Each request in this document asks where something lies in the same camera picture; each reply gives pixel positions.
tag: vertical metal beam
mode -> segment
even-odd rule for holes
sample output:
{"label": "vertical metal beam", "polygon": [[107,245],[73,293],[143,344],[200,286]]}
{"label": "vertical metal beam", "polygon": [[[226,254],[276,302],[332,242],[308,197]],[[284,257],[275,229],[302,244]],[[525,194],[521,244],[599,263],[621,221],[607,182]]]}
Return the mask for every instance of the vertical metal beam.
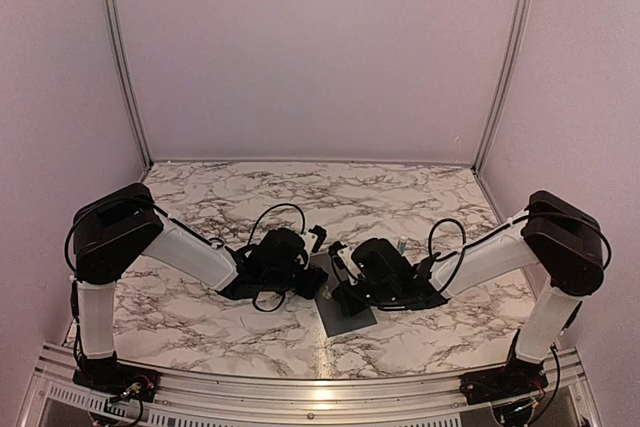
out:
{"label": "vertical metal beam", "polygon": [[118,73],[118,79],[120,80],[120,87],[122,89],[122,96],[124,97],[136,146],[146,171],[151,167],[151,165],[153,165],[153,161],[151,159],[151,153],[149,152],[149,144],[147,143],[147,139],[144,135],[142,119],[138,110],[136,96],[133,91],[131,76],[129,75],[129,67],[127,65],[127,59],[124,52],[124,43],[122,41],[122,31],[120,29],[120,19],[118,17],[116,0],[104,0],[104,6],[107,16],[109,38],[111,39],[111,48],[116,62],[116,70]]}
{"label": "vertical metal beam", "polygon": [[516,59],[522,45],[522,39],[524,38],[524,31],[530,7],[531,0],[516,0],[516,7],[513,12],[513,20],[511,22],[511,32],[509,33],[509,42],[507,44],[504,62],[502,63],[502,70],[500,71],[498,85],[496,86],[496,91],[493,96],[491,110],[489,111],[489,117],[487,118],[487,123],[482,134],[476,159],[473,163],[473,170],[478,174],[481,173],[482,168],[484,167],[498,129],[500,117],[507,100],[507,93],[509,92],[509,84],[511,83],[511,77],[513,76]]}

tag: pink-tinted wall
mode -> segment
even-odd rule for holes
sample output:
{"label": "pink-tinted wall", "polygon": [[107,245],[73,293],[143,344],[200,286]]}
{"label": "pink-tinted wall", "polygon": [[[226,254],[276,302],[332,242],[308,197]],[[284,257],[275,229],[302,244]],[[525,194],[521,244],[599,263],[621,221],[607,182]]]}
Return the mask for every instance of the pink-tinted wall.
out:
{"label": "pink-tinted wall", "polygon": [[118,0],[156,158],[471,163],[515,0]]}
{"label": "pink-tinted wall", "polygon": [[75,210],[142,171],[108,42],[101,0],[0,0],[3,425],[68,326]]}
{"label": "pink-tinted wall", "polygon": [[563,341],[604,425],[640,425],[640,0],[533,0],[483,178],[503,214],[544,188],[600,221],[614,260]]}

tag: back wall panel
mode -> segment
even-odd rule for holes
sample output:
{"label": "back wall panel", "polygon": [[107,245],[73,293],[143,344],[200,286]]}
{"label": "back wall panel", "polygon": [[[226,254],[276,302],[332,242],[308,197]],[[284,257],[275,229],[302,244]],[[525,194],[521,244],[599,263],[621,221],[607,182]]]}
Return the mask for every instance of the back wall panel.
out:
{"label": "back wall panel", "polygon": [[118,0],[156,159],[471,163],[515,0]]}

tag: marble pattern surface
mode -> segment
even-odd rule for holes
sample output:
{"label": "marble pattern surface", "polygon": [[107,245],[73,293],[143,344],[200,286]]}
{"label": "marble pattern surface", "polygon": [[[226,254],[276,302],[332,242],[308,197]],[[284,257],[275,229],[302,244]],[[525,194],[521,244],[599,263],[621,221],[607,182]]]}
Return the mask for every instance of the marble pattern surface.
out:
{"label": "marble pattern surface", "polygon": [[[426,253],[433,223],[453,216],[470,239],[495,225],[469,169],[390,164],[174,163],[153,167],[145,183],[156,202],[232,248],[255,219],[294,202],[307,225],[356,246],[369,237],[409,237],[411,261]],[[264,219],[298,228],[295,211]],[[459,242],[455,228],[436,236]],[[116,348],[121,358],[178,369],[294,378],[365,378],[477,367],[504,361],[533,307],[521,271],[469,289],[438,309],[375,312],[378,324],[327,338],[313,301],[292,294],[274,313],[229,301],[181,272],[139,259],[118,283]]]}

